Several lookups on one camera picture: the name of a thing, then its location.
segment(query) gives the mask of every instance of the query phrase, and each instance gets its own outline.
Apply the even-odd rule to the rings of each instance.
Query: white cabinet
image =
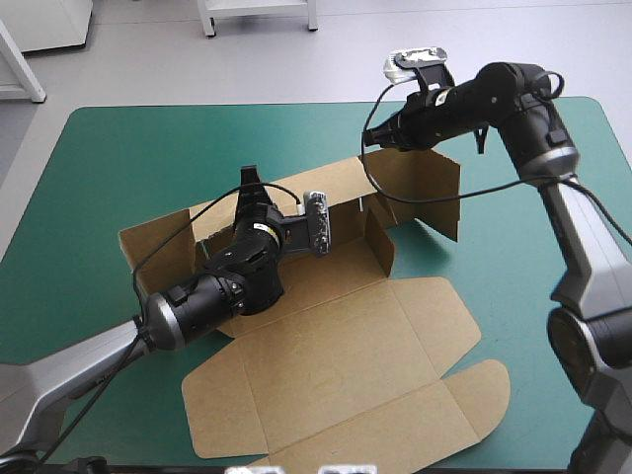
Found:
[[[316,0],[197,0],[199,17],[208,37],[215,36],[215,18],[247,15],[307,15],[310,32],[318,30]]]
[[[45,98],[38,79],[0,20],[0,99],[43,102]]]
[[[20,51],[85,44],[92,0],[0,0],[0,19]]]

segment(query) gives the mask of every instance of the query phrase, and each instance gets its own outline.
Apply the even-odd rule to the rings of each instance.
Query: cardboard box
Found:
[[[458,165],[432,151],[368,158],[386,189],[411,198],[458,193]],[[476,323],[444,278],[388,279],[395,246],[385,228],[420,218],[455,240],[458,202],[378,198],[356,158],[279,182],[328,194],[333,250],[282,262],[285,295],[264,313],[226,323],[221,330],[235,341],[183,381],[197,455],[267,454],[264,463],[290,474],[336,463],[407,473],[479,442],[507,409],[505,367],[487,360],[442,380],[480,340]],[[292,213],[291,199],[271,195]],[[181,281],[226,245],[235,201],[157,254],[143,287]],[[197,209],[122,231],[130,265]]]

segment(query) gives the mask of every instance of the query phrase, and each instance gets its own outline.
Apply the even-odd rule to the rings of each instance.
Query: white furniture leg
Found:
[[[197,11],[199,12],[199,18],[201,19],[201,26],[204,28],[204,34],[211,38],[214,37],[215,25],[208,16],[206,0],[197,0]]]
[[[316,0],[307,0],[307,23],[310,32],[318,30],[318,11]]]
[[[36,75],[9,35],[2,20],[0,20],[0,55],[4,57],[18,82],[0,85],[0,99],[31,99],[33,102],[43,102],[46,99],[46,92],[43,91]]]
[[[311,32],[318,30],[317,0],[197,0],[199,19],[208,37],[215,36],[216,18],[249,15],[305,15]]]

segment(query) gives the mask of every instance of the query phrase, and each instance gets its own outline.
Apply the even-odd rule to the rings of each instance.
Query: gray floor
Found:
[[[457,82],[494,60],[557,70],[567,96],[602,103],[632,156],[632,1],[319,0],[319,7],[317,33],[302,18],[249,18],[218,21],[217,38],[207,39],[194,0],[95,0],[85,49],[29,58],[46,103],[0,103],[0,181],[10,165],[0,187],[0,256],[75,109],[373,101],[386,85],[383,60],[399,47],[443,46]]]

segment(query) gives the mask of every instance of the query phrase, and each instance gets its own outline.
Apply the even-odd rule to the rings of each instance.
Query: cardboard flap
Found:
[[[238,445],[251,454],[269,452],[239,348],[229,345],[213,360],[205,368],[208,380],[191,372],[182,382],[194,451],[199,457],[228,457],[235,455],[234,449],[223,448]],[[208,381],[212,380],[221,383],[211,382],[211,388]],[[209,423],[203,413],[221,413],[222,428]]]
[[[481,439],[499,425],[512,393],[507,368],[493,359],[446,378],[445,386]]]
[[[122,230],[120,247],[133,269],[173,232],[189,222],[189,211],[179,210],[144,224]],[[154,255],[138,273],[138,282],[147,293],[153,293],[191,276],[195,268],[196,250],[191,227],[187,227]]]
[[[495,360],[456,375],[451,387],[437,381],[268,458],[286,472],[316,472],[322,464],[376,464],[379,472],[409,474],[481,441],[498,425],[509,403],[509,377]],[[477,390],[490,382],[489,390]],[[461,395],[473,388],[463,410]]]
[[[366,246],[359,240],[341,247],[347,262],[353,245],[359,243]],[[232,404],[239,403],[241,394],[245,394],[244,397],[252,394],[255,411],[242,415],[249,418],[246,423],[249,427],[257,424],[255,418],[259,420],[269,453],[276,463],[277,454],[297,452],[294,451],[297,446],[303,442],[309,445],[308,439],[318,437],[331,427],[362,419],[374,410],[379,412],[380,407],[409,399],[407,394],[435,384],[440,379],[436,368],[445,371],[448,363],[457,361],[479,338],[476,324],[443,278],[381,279],[329,302],[280,317],[247,332],[188,375],[183,394],[188,416],[196,426],[192,425],[196,452],[202,457],[257,453],[249,451],[250,446],[239,439],[228,440],[221,436],[227,430],[234,430],[232,415],[227,417],[225,413],[237,413],[231,408]],[[243,365],[245,378],[234,368],[239,363]],[[481,373],[482,377],[499,376],[493,366],[483,367]],[[222,397],[216,387],[224,386],[225,377],[233,377],[230,383],[239,386],[231,390],[240,395],[233,397],[235,400],[223,397],[215,403]],[[468,380],[465,377],[452,382],[453,389],[459,393],[459,403],[463,399],[468,409],[465,414],[442,382],[439,388],[433,389],[444,392],[439,397],[441,400],[433,402],[438,404],[437,410],[447,411],[445,419],[437,415],[440,423],[449,426],[452,419],[460,423],[454,435],[457,440],[449,438],[445,446],[435,447],[434,455],[442,453],[442,449],[451,453],[476,442],[478,432],[483,433],[498,422],[496,418],[489,421],[483,413],[481,420],[475,420],[477,431],[469,425],[465,418],[470,416],[469,407],[480,401],[486,392],[481,388],[469,399],[467,394],[461,396],[460,391],[467,390]],[[506,402],[507,391],[504,380],[494,382],[490,393],[499,390],[501,395],[493,399],[490,394],[485,403],[502,405],[492,410],[496,416],[506,408],[506,403],[501,402]],[[406,402],[413,403],[412,407],[407,405],[407,409],[419,412],[420,416],[428,410],[435,412],[434,405],[421,406],[421,401],[413,399],[417,401]],[[432,417],[431,422],[439,424]],[[367,423],[372,423],[374,429],[380,427],[372,419]],[[400,429],[403,430],[400,437],[410,435],[407,430],[413,430],[409,425]],[[379,438],[384,443],[389,436]],[[348,438],[350,444],[362,445],[363,442],[357,434]],[[372,451],[372,455],[378,453],[381,459],[385,451],[396,448],[398,446],[389,441],[381,450]],[[345,446],[340,452],[346,449],[355,448]]]
[[[481,340],[478,325],[447,279],[393,279],[390,284],[439,377]]]
[[[400,152],[392,148],[365,155],[370,173],[383,190],[393,195],[411,198],[443,198],[458,195],[460,165],[433,150]],[[377,197],[391,221],[384,227],[414,218],[423,220],[437,232],[456,241],[460,203],[458,200],[435,204],[404,204]]]

